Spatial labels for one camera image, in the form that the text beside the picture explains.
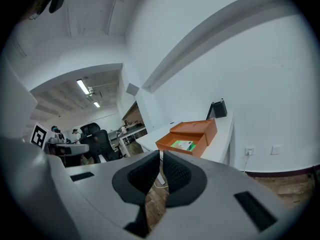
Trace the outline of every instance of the cardboard box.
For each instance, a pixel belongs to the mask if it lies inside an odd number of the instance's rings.
[[[217,133],[216,121],[203,120],[181,122],[170,129],[170,133],[155,142],[160,151],[170,150],[201,157]],[[193,141],[196,145],[192,151],[172,147],[176,141]]]

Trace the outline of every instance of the ceiling light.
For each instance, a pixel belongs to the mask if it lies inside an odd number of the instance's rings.
[[[78,83],[78,85],[86,95],[90,94],[90,92],[88,91],[87,87],[85,86],[84,82],[82,82],[81,79],[77,80],[76,82]]]

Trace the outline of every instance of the ceiling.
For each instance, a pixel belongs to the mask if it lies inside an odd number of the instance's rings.
[[[91,96],[87,97],[77,84],[82,79]],[[94,109],[93,102],[103,108],[115,106],[119,86],[119,70],[109,70],[95,74],[79,75],[35,96],[38,104],[33,111],[24,131],[29,136],[35,122],[46,122],[66,112]]]
[[[37,48],[52,40],[81,38],[92,33],[125,36],[140,0],[65,0],[49,13],[49,6],[35,20],[19,22],[7,45],[14,67]]]
[[[134,11],[140,0],[65,0],[62,7],[49,13],[49,6],[36,20],[24,20],[13,30],[5,49],[11,66],[18,67],[25,57],[31,56],[38,48],[65,39],[81,39],[91,33],[109,36],[125,36]],[[85,85],[93,87],[89,99],[77,85],[82,79]],[[66,112],[76,112],[112,106],[116,102],[119,86],[118,70],[109,70],[63,82],[35,98],[38,101],[24,136],[31,134],[35,122],[46,122]]]

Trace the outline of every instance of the floor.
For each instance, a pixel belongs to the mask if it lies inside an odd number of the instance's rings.
[[[118,139],[114,139],[111,141],[111,145],[114,145],[115,147],[119,145],[119,140]],[[127,150],[129,151],[131,156],[135,156],[135,155],[139,155],[141,153],[143,153],[144,151],[142,150],[142,147],[140,146],[139,143],[137,143],[136,141],[132,141],[130,144],[125,145]]]
[[[167,196],[169,196],[169,190],[166,187],[168,184],[164,177],[162,163],[160,165],[160,173],[163,176],[165,184],[161,185],[159,180],[156,179],[154,183],[160,188],[156,188],[155,185],[153,185],[145,198],[145,213],[149,231],[152,231],[153,227],[160,221],[166,212],[166,199]]]
[[[161,175],[163,174],[162,165],[160,167]],[[257,182],[269,188],[282,199],[285,205],[291,209],[302,202],[307,201],[315,189],[314,178],[310,174],[302,174],[291,177],[275,177],[275,178],[254,178]],[[155,184],[161,185],[158,179]],[[169,195],[168,188],[156,188],[154,185],[150,189],[145,199],[146,218],[150,231],[159,222],[166,212],[166,198]]]

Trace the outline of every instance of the electrical outlet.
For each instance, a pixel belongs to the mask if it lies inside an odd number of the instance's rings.
[[[246,147],[244,154],[246,156],[249,156],[249,155],[253,156],[255,154],[255,148],[254,147]]]
[[[281,147],[282,147],[282,145],[274,145],[274,146],[272,146],[271,155],[279,155]]]

